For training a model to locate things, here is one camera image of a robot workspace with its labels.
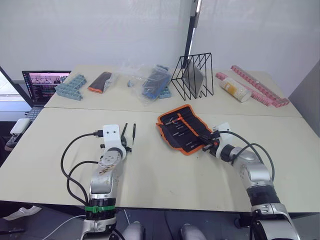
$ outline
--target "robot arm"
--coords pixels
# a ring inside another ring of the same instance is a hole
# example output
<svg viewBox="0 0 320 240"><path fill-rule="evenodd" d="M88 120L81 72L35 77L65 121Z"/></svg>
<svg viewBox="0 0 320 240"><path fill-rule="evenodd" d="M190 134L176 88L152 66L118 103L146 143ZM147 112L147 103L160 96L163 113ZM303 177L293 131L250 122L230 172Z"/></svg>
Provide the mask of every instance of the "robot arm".
<svg viewBox="0 0 320 240"><path fill-rule="evenodd" d="M210 154L215 157L232 163L238 172L252 205L251 227L254 239L300 240L286 207L280 203L267 167L260 162L255 153L247 150L234 159L242 148L230 145L232 135L219 134L219 131L230 130L229 124L224 123L217 126L212 133L212 136L219 136L218 138L201 137L207 144L203 150L210 150Z"/></svg>
<svg viewBox="0 0 320 240"><path fill-rule="evenodd" d="M118 125L103 126L104 149L98 167L91 177L89 206L85 207L81 240L117 239L115 204L119 177L123 172L126 149L122 145Z"/></svg>

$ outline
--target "table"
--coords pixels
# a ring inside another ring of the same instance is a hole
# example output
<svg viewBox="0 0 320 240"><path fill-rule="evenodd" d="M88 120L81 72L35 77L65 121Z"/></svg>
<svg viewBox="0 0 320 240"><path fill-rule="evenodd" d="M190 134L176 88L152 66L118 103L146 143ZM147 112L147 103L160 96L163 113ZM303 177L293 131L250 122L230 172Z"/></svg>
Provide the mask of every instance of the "table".
<svg viewBox="0 0 320 240"><path fill-rule="evenodd" d="M173 84L169 85L172 97L157 100L149 105L141 102L133 91L127 87L127 76L121 76L105 93L99 94L89 91L87 87L105 71L116 73L119 71L116 67L103 65L78 65L69 75L69 78L77 74L83 74L87 79L87 83L80 89L83 96L81 101L75 101L55 94L45 105L47 108L68 108L68 109L96 109L96 110L117 110L117 111L138 111L138 112L154 112L165 113L168 106L172 109L184 104L192 105L194 111L198 114L225 114L225 115L256 115L256 116L282 116L282 117L301 117L297 109L290 103L287 106L275 108L273 106L266 107L262 103L250 98L247 102L240 103L225 90L219 86L219 79L213 77L214 95L191 99L186 101L182 99ZM216 70L215 72L223 72L228 76L243 82L244 80L234 73L232 70ZM283 97L280 88L272 81L271 77L261 71L250 72L258 80L266 84L276 94Z"/></svg>
<svg viewBox="0 0 320 240"><path fill-rule="evenodd" d="M163 108L165 112L172 106ZM266 148L275 165L275 189L289 212L320 212L320 139L302 117L195 113L208 126L228 121L234 132ZM79 205L68 194L60 170L65 147L75 137L102 129L102 125L119 124L122 129L128 122L125 136L129 146L133 123L136 135L132 153L124 161L117 206L249 212L249 198L234 169L206 152L185 156L169 148L156 129L159 115L46 107L0 168L0 199ZM67 153L65 169L69 171L84 160L97 161L103 152L102 142L93 136L80 139ZM238 139L233 145L244 146ZM89 164L74 172L86 189L95 167Z"/></svg>

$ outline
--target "white wall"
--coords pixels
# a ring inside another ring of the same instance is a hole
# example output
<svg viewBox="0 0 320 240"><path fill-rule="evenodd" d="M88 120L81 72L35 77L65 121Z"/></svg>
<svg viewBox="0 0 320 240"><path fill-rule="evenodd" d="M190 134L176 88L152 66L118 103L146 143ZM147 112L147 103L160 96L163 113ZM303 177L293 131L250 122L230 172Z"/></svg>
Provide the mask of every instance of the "white wall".
<svg viewBox="0 0 320 240"><path fill-rule="evenodd" d="M202 0L191 52L266 71L289 96L320 59L320 0Z"/></svg>
<svg viewBox="0 0 320 240"><path fill-rule="evenodd" d="M77 64L164 64L184 54L191 0L1 0L0 66L72 70Z"/></svg>

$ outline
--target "screwdriver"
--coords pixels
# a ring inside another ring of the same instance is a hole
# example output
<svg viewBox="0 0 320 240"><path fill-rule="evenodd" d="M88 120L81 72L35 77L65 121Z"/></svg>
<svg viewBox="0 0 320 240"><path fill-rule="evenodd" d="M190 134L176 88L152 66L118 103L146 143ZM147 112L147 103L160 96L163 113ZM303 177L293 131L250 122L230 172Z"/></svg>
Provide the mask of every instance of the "screwdriver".
<svg viewBox="0 0 320 240"><path fill-rule="evenodd" d="M136 124L133 124L133 133L132 133L132 145L134 145L135 141L135 136L136 136Z"/></svg>

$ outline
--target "laptop screen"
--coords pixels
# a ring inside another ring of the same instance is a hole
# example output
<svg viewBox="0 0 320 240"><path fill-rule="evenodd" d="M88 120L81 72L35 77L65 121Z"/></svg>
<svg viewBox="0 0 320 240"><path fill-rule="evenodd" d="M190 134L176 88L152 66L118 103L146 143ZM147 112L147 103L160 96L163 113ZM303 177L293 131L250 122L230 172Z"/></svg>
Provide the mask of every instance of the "laptop screen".
<svg viewBox="0 0 320 240"><path fill-rule="evenodd" d="M55 94L55 86L63 83L71 71L22 71L34 105L45 105Z"/></svg>

